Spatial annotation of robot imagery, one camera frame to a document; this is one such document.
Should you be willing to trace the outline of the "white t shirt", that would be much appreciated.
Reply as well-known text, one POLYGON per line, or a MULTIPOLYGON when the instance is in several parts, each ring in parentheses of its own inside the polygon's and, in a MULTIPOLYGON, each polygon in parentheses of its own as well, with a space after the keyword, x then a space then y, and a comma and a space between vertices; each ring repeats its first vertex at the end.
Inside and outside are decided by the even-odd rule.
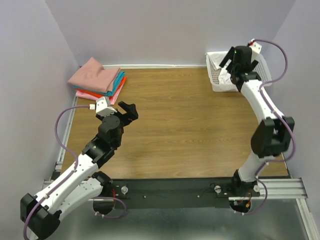
POLYGON ((214 92, 236 91, 235 86, 231 82, 231 75, 227 72, 226 67, 220 66, 227 53, 227 51, 205 53, 208 77, 214 92))

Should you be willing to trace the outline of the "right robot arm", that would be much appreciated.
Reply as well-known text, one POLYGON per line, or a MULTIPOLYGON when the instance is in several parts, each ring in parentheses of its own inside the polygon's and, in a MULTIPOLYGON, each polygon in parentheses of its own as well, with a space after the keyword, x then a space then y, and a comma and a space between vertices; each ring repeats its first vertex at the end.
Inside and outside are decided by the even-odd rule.
POLYGON ((246 98, 258 121, 251 137, 251 153, 246 162, 233 174, 230 191, 237 197, 254 189, 261 170, 287 151, 292 140, 295 121, 286 117, 265 91, 263 80, 254 70, 259 64, 261 47, 253 43, 231 47, 220 63, 230 74, 231 82, 246 98))

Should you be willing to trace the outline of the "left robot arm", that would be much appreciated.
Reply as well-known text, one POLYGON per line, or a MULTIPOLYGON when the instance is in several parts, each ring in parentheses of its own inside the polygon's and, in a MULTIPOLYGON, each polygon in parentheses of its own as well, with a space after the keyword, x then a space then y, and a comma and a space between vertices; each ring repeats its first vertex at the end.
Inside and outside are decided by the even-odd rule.
POLYGON ((125 112, 113 108, 110 101, 99 98, 84 108, 95 111, 101 121, 96 136, 80 154, 67 148, 56 138, 58 144, 74 156, 74 163, 50 185, 20 200, 20 219, 23 221, 23 238, 45 240, 59 227, 61 221, 85 201, 110 194, 111 185, 99 176, 98 170, 108 162, 121 146, 124 127, 138 119, 136 105, 123 101, 118 103, 125 112))

